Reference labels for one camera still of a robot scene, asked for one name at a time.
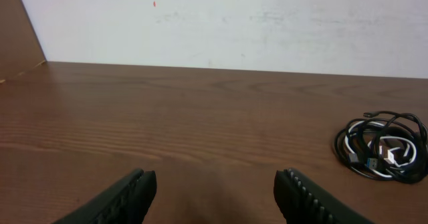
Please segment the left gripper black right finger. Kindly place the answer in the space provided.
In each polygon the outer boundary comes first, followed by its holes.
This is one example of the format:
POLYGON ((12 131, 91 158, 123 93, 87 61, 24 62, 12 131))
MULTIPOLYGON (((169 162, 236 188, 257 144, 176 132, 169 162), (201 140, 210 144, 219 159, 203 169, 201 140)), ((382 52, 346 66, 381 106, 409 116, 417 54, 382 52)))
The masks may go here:
POLYGON ((371 224, 297 169, 277 171, 274 199, 290 224, 371 224))

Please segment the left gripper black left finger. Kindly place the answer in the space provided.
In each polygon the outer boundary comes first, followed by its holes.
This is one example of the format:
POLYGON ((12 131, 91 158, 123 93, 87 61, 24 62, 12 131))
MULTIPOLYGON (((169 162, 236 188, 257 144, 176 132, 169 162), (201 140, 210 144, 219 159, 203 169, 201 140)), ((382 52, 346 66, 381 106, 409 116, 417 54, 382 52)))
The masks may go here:
POLYGON ((156 173, 135 169, 55 224, 142 224, 156 195, 156 173))

